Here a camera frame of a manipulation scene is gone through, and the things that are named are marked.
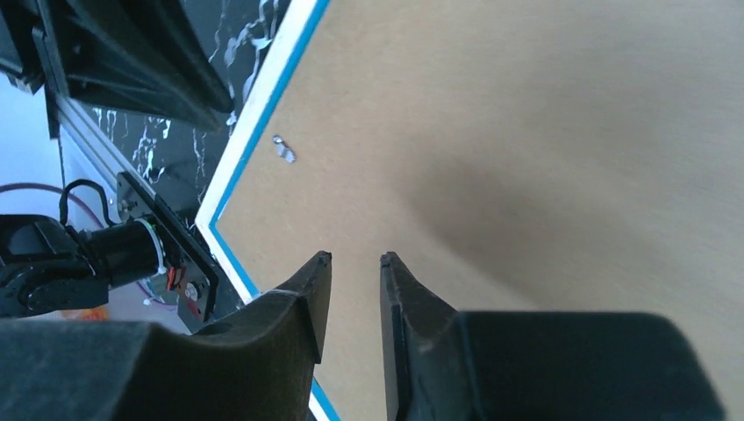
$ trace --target cable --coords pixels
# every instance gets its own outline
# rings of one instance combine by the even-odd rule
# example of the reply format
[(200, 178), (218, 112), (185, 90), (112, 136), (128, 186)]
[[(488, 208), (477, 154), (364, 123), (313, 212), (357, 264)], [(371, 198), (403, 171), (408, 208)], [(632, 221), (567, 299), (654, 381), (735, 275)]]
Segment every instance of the cable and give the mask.
[(98, 196), (101, 198), (101, 205), (103, 207), (104, 221), (108, 226), (114, 226), (116, 223), (114, 223), (109, 218), (109, 205), (106, 203), (106, 191), (97, 182), (86, 180), (84, 178), (71, 182), (62, 190), (62, 194), (60, 196), (60, 222), (62, 222), (63, 225), (68, 224), (68, 197), (70, 195), (70, 191), (79, 186), (90, 187), (98, 193)]
[[(49, 184), (43, 184), (40, 182), (14, 182), (11, 184), (0, 186), (0, 194), (15, 190), (44, 190), (50, 191), (52, 193), (57, 193), (58, 195), (61, 195), (64, 192), (64, 190), (60, 189), (59, 187), (50, 186)], [(80, 209), (82, 209), (82, 211), (85, 212), (85, 214), (88, 215), (90, 219), (97, 224), (98, 228), (104, 227), (103, 224), (101, 224), (101, 222), (98, 220), (96, 213), (87, 204), (85, 204), (85, 202), (81, 200), (80, 197), (75, 196), (72, 193), (68, 193), (68, 196), (69, 200), (72, 200), (75, 204), (80, 206)]]
[[(49, 191), (52, 193), (57, 193), (58, 195), (61, 195), (65, 191), (64, 189), (60, 189), (59, 187), (51, 186), (49, 184), (44, 184), (40, 182), (14, 182), (14, 183), (0, 186), (0, 194), (11, 192), (11, 191), (17, 191), (17, 190), (42, 190), (42, 191)], [(82, 211), (86, 215), (88, 215), (88, 217), (93, 222), (93, 224), (96, 225), (96, 227), (98, 227), (99, 229), (104, 228), (104, 225), (98, 219), (98, 216), (96, 216), (96, 213), (87, 204), (85, 204), (85, 202), (81, 200), (80, 197), (75, 196), (75, 194), (68, 191), (68, 199), (71, 200), (73, 203), (77, 204), (78, 206), (80, 206), (80, 209), (82, 209)], [(147, 296), (147, 299), (150, 300), (151, 303), (156, 303), (158, 305), (168, 308), (169, 310), (173, 310), (175, 308), (173, 304), (165, 303), (164, 301), (159, 299), (159, 297), (154, 296), (150, 291), (148, 291), (145, 287), (143, 287), (139, 281), (135, 283), (137, 284), (139, 289)]]

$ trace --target cardboard surface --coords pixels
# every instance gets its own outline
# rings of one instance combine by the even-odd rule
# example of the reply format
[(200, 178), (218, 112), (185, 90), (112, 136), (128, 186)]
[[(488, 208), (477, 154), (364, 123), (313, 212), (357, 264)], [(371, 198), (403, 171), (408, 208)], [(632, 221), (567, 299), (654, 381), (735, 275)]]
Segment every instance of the cardboard surface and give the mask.
[(333, 252), (342, 418), (384, 418), (387, 250), (459, 308), (661, 313), (744, 415), (744, 11), (697, 4), (331, 3), (218, 229), (260, 289)]

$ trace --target blue border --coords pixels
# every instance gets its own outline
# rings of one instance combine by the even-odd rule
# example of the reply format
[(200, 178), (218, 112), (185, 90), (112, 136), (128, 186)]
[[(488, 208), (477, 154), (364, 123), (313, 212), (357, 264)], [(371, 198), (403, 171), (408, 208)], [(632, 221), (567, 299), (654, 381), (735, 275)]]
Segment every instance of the blue border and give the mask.
[[(235, 171), (232, 172), (232, 176), (230, 177), (230, 181), (225, 187), (225, 191), (222, 192), (222, 197), (220, 197), (219, 199), (217, 209), (215, 209), (214, 215), (212, 215), (209, 223), (209, 229), (211, 233), (214, 235), (214, 238), (217, 239), (217, 242), (219, 243), (219, 246), (222, 247), (222, 250), (225, 251), (227, 259), (230, 260), (232, 265), (235, 267), (235, 270), (238, 271), (238, 276), (240, 276), (240, 279), (242, 279), (243, 283), (246, 284), (246, 288), (248, 289), (248, 292), (251, 294), (251, 296), (258, 295), (259, 290), (258, 288), (256, 288), (250, 276), (248, 276), (246, 270), (235, 257), (233, 250), (230, 249), (225, 239), (223, 239), (222, 235), (220, 235), (217, 231), (217, 221), (219, 220), (219, 217), (222, 216), (222, 212), (227, 206), (227, 201), (233, 194), (233, 190), (235, 190), (235, 185), (238, 183), (240, 176), (246, 169), (248, 160), (251, 158), (256, 145), (258, 145), (258, 141), (261, 138), (261, 135), (266, 130), (266, 125), (268, 124), (271, 115), (274, 113), (276, 105), (279, 103), (279, 99), (282, 97), (284, 90), (287, 89), (287, 85), (290, 83), (290, 79), (295, 73), (297, 64), (300, 62), (300, 59), (304, 54), (304, 50), (307, 48), (307, 45), (310, 42), (310, 38), (315, 32), (315, 28), (318, 27), (318, 23), (323, 17), (323, 13), (325, 13), (329, 1), (330, 0), (318, 0), (318, 2), (315, 4), (315, 7), (313, 8), (310, 16), (307, 19), (307, 23), (305, 24), (304, 29), (300, 34), (300, 38), (297, 40), (295, 48), (290, 54), (290, 58), (287, 60), (287, 65), (284, 67), (282, 73), (279, 75), (279, 80), (277, 81), (274, 90), (271, 92), (271, 96), (268, 99), (266, 108), (263, 109), (263, 112), (258, 119), (258, 123), (256, 123), (256, 127), (254, 128), (253, 133), (251, 133), (251, 137), (246, 145), (246, 149), (240, 156), (238, 165), (237, 167), (235, 167)], [(315, 398), (318, 399), (318, 403), (320, 403), (320, 407), (323, 408), (323, 411), (328, 416), (328, 419), (330, 419), (331, 421), (340, 421), (341, 418), (331, 405), (331, 401), (328, 400), (328, 396), (326, 396), (315, 379), (312, 380), (311, 391)]]

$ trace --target black marble surface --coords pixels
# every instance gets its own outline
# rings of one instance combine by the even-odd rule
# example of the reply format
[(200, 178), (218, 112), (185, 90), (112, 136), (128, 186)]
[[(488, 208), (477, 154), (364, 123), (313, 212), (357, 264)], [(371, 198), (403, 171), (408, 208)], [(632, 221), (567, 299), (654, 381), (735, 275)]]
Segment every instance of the black marble surface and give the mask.
[(170, 208), (193, 217), (225, 151), (290, 0), (182, 0), (204, 53), (235, 100), (219, 132), (165, 118), (83, 106)]

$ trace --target black cylinder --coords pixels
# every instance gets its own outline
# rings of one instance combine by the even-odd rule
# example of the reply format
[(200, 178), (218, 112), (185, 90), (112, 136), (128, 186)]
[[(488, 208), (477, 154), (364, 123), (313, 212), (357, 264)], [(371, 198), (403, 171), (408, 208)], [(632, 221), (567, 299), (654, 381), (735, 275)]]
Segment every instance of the black cylinder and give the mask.
[(160, 240), (144, 220), (90, 232), (85, 246), (95, 256), (94, 269), (112, 288), (155, 275), (162, 267)]

